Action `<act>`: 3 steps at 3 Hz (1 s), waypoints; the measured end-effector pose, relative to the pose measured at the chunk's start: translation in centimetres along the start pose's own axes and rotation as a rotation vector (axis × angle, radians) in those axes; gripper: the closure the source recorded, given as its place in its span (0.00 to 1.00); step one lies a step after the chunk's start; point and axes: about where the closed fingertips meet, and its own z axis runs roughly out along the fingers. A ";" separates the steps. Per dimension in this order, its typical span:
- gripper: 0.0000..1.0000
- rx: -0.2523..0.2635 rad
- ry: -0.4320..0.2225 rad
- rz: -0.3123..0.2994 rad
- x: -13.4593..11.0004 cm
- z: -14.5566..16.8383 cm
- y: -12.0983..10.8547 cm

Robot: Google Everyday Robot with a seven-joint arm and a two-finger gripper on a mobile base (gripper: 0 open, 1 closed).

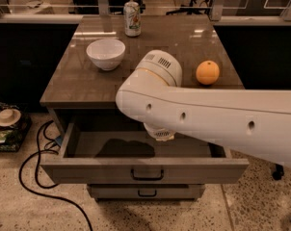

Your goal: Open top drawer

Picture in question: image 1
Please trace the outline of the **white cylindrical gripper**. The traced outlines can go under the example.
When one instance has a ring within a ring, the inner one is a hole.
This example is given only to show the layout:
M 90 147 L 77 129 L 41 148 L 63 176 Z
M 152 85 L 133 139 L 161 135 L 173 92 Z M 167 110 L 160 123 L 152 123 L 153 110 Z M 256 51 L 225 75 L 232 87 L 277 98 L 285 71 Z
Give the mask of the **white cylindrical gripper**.
M 151 125 L 151 124 L 144 124 L 144 127 L 146 129 L 146 131 L 148 132 L 148 134 L 156 139 L 157 141 L 172 141 L 174 140 L 174 135 L 175 132 L 165 129 L 165 128 L 161 128 L 161 127 L 157 127 L 155 125 Z

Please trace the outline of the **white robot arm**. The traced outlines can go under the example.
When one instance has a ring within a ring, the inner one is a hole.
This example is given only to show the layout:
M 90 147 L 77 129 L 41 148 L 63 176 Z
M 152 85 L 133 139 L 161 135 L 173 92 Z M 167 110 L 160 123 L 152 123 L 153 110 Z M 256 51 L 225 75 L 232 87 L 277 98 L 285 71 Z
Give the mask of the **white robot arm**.
M 291 90 L 190 89 L 181 81 L 179 62 L 152 50 L 119 88 L 117 106 L 148 126 L 291 167 Z

